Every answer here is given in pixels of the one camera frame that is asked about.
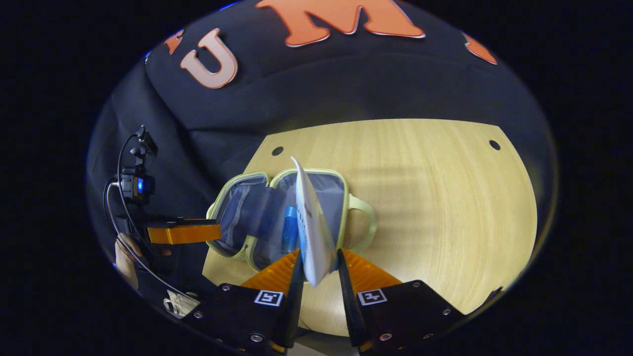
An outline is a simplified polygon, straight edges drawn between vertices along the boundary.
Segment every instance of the black background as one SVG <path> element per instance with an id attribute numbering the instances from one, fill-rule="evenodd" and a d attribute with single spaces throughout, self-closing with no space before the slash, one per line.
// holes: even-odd
<path id="1" fill-rule="evenodd" d="M 4 140 L 7 155 L 21 157 L 7 168 L 6 238 L 17 272 L 5 292 L 19 323 L 9 345 L 19 354 L 213 351 L 151 310 L 108 265 L 91 238 L 83 172 L 92 125 L 116 83 L 156 43 L 228 3 L 25 1 L 4 12 L 16 79 L 8 98 L 20 104 L 9 109 L 16 116 Z M 630 92 L 621 68 L 631 59 L 630 3 L 418 5 L 478 39 L 532 90 L 551 122 L 562 178 L 556 225 L 533 268 L 428 354 L 625 354 Z M 74 235 L 84 243 L 69 243 Z"/>

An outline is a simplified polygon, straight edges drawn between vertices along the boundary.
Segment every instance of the pouch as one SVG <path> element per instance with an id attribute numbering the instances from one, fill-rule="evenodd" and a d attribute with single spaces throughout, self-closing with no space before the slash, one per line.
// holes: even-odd
<path id="1" fill-rule="evenodd" d="M 373 208 L 349 192 L 340 173 L 314 168 L 306 168 L 305 172 L 315 188 L 337 249 L 343 245 L 348 211 L 358 209 L 368 215 L 367 232 L 350 248 L 356 253 L 364 250 L 376 233 Z M 207 241 L 207 245 L 225 257 L 245 259 L 257 272 L 283 257 L 285 210 L 289 205 L 296 206 L 296 181 L 296 168 L 282 171 L 272 181 L 263 172 L 229 180 L 206 214 L 207 219 L 220 222 L 222 238 Z"/>

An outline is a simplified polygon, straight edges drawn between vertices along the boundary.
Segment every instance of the letter m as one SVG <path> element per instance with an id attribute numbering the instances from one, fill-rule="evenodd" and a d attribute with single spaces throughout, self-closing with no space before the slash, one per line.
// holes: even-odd
<path id="1" fill-rule="evenodd" d="M 315 26 L 308 14 L 349 35 L 358 28 L 360 9 L 364 9 L 369 17 L 365 29 L 373 34 L 424 37 L 424 31 L 412 24 L 393 0 L 262 0 L 257 7 L 270 7 L 281 17 L 290 32 L 285 39 L 290 47 L 322 41 L 330 36 L 330 31 Z"/>

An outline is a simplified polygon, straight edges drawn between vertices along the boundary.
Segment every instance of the white paper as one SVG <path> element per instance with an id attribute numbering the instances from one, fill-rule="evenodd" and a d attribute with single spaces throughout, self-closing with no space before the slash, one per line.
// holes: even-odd
<path id="1" fill-rule="evenodd" d="M 336 246 L 310 178 L 299 162 L 291 158 L 297 167 L 297 220 L 303 273 L 312 288 L 316 288 L 328 273 L 335 270 Z"/>

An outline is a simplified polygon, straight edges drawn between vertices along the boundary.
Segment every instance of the pouch handle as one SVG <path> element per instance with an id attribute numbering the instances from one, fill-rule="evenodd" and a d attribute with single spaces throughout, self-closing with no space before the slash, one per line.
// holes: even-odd
<path id="1" fill-rule="evenodd" d="M 363 239 L 356 244 L 356 246 L 351 247 L 349 250 L 353 253 L 362 252 L 367 246 L 369 246 L 373 241 L 373 236 L 376 235 L 376 228 L 378 227 L 378 222 L 376 221 L 376 214 L 373 212 L 373 208 L 364 200 L 360 200 L 357 197 L 353 196 L 351 193 L 349 194 L 349 209 L 357 209 L 361 210 L 369 217 L 369 228 L 365 233 Z"/>

